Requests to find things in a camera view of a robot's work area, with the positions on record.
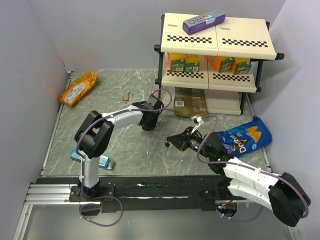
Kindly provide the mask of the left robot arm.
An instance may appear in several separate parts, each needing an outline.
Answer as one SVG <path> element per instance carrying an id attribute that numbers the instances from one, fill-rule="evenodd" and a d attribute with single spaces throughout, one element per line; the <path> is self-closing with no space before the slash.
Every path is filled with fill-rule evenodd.
<path id="1" fill-rule="evenodd" d="M 151 131 L 163 108 L 163 102 L 152 95 L 147 101 L 135 102 L 118 111 L 99 113 L 93 110 L 87 115 L 74 137 L 81 162 L 79 186 L 87 201 L 93 201 L 99 195 L 100 157 L 107 150 L 112 133 L 130 125 Z"/>

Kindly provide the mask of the brass padlock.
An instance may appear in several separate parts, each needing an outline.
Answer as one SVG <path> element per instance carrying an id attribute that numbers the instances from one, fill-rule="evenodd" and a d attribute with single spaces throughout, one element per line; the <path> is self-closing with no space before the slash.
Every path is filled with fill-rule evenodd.
<path id="1" fill-rule="evenodd" d="M 128 94 L 122 96 L 122 100 L 124 102 L 128 102 L 130 100 L 130 97 L 132 97 L 132 96 L 133 96 L 133 93 L 129 92 Z"/>

